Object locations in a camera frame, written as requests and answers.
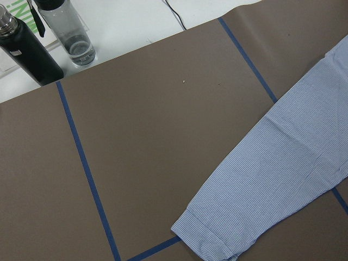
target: bottle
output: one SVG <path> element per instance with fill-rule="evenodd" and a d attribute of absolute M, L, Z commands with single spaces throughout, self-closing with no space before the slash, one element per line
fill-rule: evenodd
<path fill-rule="evenodd" d="M 0 4 L 0 47 L 41 86 L 64 74 L 26 23 Z"/>
<path fill-rule="evenodd" d="M 70 0 L 34 0 L 40 15 L 77 65 L 94 60 L 96 51 Z"/>

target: black cable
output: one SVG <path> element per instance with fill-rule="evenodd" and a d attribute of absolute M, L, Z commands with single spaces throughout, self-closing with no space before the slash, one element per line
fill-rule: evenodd
<path fill-rule="evenodd" d="M 172 12 L 173 12 L 174 14 L 177 15 L 177 17 L 178 17 L 179 20 L 180 20 L 181 26 L 184 28 L 184 30 L 187 30 L 186 27 L 185 27 L 185 25 L 184 25 L 184 23 L 183 23 L 183 20 L 182 20 L 181 17 L 179 16 L 179 14 L 173 9 L 173 7 L 170 6 L 170 4 L 168 3 L 167 0 L 164 0 L 164 1 L 166 2 L 166 4 L 168 5 L 168 7 L 170 8 L 170 10 L 172 10 Z"/>

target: blue line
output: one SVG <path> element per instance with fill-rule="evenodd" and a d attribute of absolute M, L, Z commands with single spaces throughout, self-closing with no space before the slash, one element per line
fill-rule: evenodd
<path fill-rule="evenodd" d="M 106 236 L 108 238 L 108 241 L 109 241 L 109 245 L 110 245 L 111 251 L 113 253 L 115 261 L 121 261 L 120 254 L 119 254 L 119 251 L 117 250 L 117 246 L 116 246 L 113 234 L 111 232 L 111 228 L 109 226 L 109 222 L 107 220 L 107 216 L 105 215 L 102 202 L 101 202 L 101 200 L 99 198 L 97 187 L 96 187 L 96 184 L 94 183 L 93 176 L 92 176 L 91 170 L 89 168 L 89 165 L 88 165 L 88 162 L 87 162 L 87 159 L 86 159 L 86 155 L 85 155 L 85 153 L 83 151 L 82 144 L 81 144 L 80 138 L 78 136 L 78 133 L 77 133 L 77 130 L 76 130 L 76 126 L 75 126 L 74 120 L 73 120 L 71 112 L 70 112 L 70 108 L 69 108 L 68 102 L 67 102 L 65 94 L 64 94 L 63 87 L 61 86 L 60 82 L 56 82 L 56 85 L 57 85 L 57 88 L 58 88 L 58 92 L 59 92 L 59 96 L 60 96 L 61 102 L 62 102 L 64 110 L 65 110 L 67 121 L 69 122 L 70 130 L 71 130 L 72 136 L 74 138 L 78 154 L 80 155 L 81 163 L 82 163 L 83 169 L 85 171 L 89 187 L 90 187 L 92 195 L 93 195 L 94 202 L 96 203 L 96 206 L 97 206 L 97 209 L 98 209 L 98 212 L 99 212 L 99 217 L 100 217 L 100 219 L 102 221 L 102 224 L 103 224 L 103 227 L 104 227 L 104 230 L 105 230 L 105 234 L 106 234 Z"/>
<path fill-rule="evenodd" d="M 333 188 L 331 191 L 333 192 L 333 194 L 335 195 L 336 199 L 338 200 L 338 202 L 341 204 L 341 206 L 343 207 L 344 211 L 346 211 L 346 214 L 348 215 L 348 205 L 344 201 L 344 199 L 342 198 L 341 194 L 338 192 L 338 190 L 336 188 Z"/>
<path fill-rule="evenodd" d="M 157 246 L 154 246 L 153 248 L 149 249 L 149 250 L 146 250 L 145 252 L 135 256 L 135 257 L 132 257 L 131 259 L 127 260 L 127 261 L 141 261 L 149 256 L 152 256 L 153 254 L 156 254 L 158 253 L 159 251 L 162 251 L 163 249 L 167 248 L 167 247 L 170 247 L 172 245 L 174 245 L 175 243 L 178 243 L 181 241 L 181 238 L 176 236 L 176 237 L 173 237 L 167 241 L 164 241 L 163 243 L 157 245 Z"/>
<path fill-rule="evenodd" d="M 278 101 L 277 97 L 274 95 L 274 93 L 272 92 L 271 88 L 268 86 L 267 82 L 262 77 L 261 73 L 257 70 L 257 68 L 255 67 L 254 63 L 251 61 L 249 56 L 244 51 L 243 47 L 240 45 L 240 43 L 238 42 L 236 37 L 233 35 L 233 33 L 230 30 L 230 28 L 226 25 L 226 23 L 222 19 L 222 17 L 218 18 L 218 20 L 219 20 L 220 24 L 222 25 L 222 27 L 224 28 L 224 30 L 226 31 L 226 33 L 228 34 L 228 36 L 231 38 L 232 42 L 234 43 L 234 45 L 236 46 L 236 48 L 238 49 L 240 54 L 243 56 L 243 58 L 246 61 L 246 63 L 249 65 L 250 69 L 253 71 L 255 76 L 258 78 L 258 80 L 262 84 L 263 88 L 266 90 L 268 95 L 271 97 L 272 101 L 274 103 L 276 103 Z"/>

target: black bottle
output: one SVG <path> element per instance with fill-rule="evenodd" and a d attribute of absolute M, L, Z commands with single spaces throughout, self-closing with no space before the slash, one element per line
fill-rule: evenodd
<path fill-rule="evenodd" d="M 62 79 L 63 71 L 20 19 L 0 4 L 0 47 L 41 86 Z"/>

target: blue cloth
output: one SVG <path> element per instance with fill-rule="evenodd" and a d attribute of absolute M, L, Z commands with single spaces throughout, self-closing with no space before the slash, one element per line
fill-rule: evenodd
<path fill-rule="evenodd" d="M 205 261 L 236 260 L 348 176 L 348 36 L 242 139 L 172 230 Z"/>

